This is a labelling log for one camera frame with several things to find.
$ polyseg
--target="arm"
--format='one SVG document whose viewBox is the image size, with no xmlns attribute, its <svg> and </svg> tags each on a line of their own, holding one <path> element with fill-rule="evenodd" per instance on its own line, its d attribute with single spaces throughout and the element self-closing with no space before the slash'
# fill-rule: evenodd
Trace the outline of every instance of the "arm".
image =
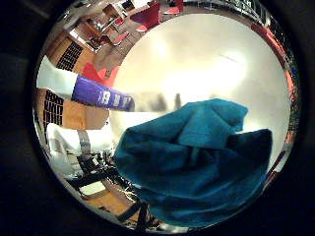
<svg viewBox="0 0 315 236">
<path fill-rule="evenodd" d="M 55 68 L 46 56 L 41 61 L 36 86 L 90 106 L 125 111 L 134 109 L 134 100 L 129 94 L 105 87 L 76 73 Z"/>
</svg>

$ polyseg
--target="table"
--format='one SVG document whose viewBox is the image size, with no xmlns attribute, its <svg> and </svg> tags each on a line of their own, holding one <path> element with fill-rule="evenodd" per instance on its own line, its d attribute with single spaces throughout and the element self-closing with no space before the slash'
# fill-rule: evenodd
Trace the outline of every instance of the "table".
<svg viewBox="0 0 315 236">
<path fill-rule="evenodd" d="M 273 132 L 270 166 L 283 148 L 289 120 L 283 68 L 258 34 L 230 18 L 191 14 L 150 30 L 125 57 L 114 88 L 136 102 L 136 112 L 110 111 L 116 142 L 129 126 L 179 103 L 219 97 L 248 107 L 244 132 Z"/>
</svg>

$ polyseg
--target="blue towel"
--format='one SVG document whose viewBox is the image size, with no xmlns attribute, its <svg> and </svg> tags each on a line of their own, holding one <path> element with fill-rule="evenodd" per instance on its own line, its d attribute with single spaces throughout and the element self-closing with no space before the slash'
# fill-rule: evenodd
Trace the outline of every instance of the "blue towel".
<svg viewBox="0 0 315 236">
<path fill-rule="evenodd" d="M 223 221 L 259 197 L 266 178 L 271 132 L 235 134 L 247 111 L 212 99 L 128 128 L 114 154 L 117 170 L 166 223 Z"/>
</svg>

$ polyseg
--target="wooden furniture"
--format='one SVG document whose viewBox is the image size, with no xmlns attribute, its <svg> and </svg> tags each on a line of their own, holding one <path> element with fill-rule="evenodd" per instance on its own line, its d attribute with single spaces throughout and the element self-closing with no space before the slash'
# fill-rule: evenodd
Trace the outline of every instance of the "wooden furniture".
<svg viewBox="0 0 315 236">
<path fill-rule="evenodd" d="M 67 31 L 62 31 L 56 36 L 45 54 L 57 68 L 79 75 L 82 74 L 87 62 L 93 62 L 95 58 L 92 51 Z M 52 122 L 75 130 L 100 129 L 108 117 L 106 110 L 58 98 L 47 89 L 37 90 L 36 111 L 43 127 Z"/>
<path fill-rule="evenodd" d="M 101 37 L 101 32 L 95 28 L 92 20 L 79 20 L 75 29 L 76 33 L 85 41 L 88 41 L 91 37 Z"/>
<path fill-rule="evenodd" d="M 105 208 L 115 215 L 123 213 L 133 204 L 120 192 L 122 189 L 119 186 L 113 185 L 107 180 L 103 180 L 102 183 L 106 188 L 106 192 L 96 198 L 87 199 L 87 203 L 97 208 Z M 138 213 L 135 213 L 130 219 L 137 220 L 138 215 Z"/>
<path fill-rule="evenodd" d="M 108 4 L 103 10 L 102 12 L 109 18 L 118 18 L 119 14 L 116 11 L 116 9 L 111 5 Z"/>
</svg>

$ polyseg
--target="black frame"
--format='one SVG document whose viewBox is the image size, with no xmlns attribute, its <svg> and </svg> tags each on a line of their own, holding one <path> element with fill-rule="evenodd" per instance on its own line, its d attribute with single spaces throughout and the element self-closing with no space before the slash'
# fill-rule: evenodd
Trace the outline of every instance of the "black frame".
<svg viewBox="0 0 315 236">
<path fill-rule="evenodd" d="M 79 204 L 51 172 L 32 126 L 41 45 L 71 0 L 3 1 L 0 229 L 2 235 L 134 235 Z M 275 183 L 253 206 L 193 235 L 310 235 L 315 199 L 315 2 L 261 1 L 289 36 L 301 74 L 298 139 Z"/>
</svg>

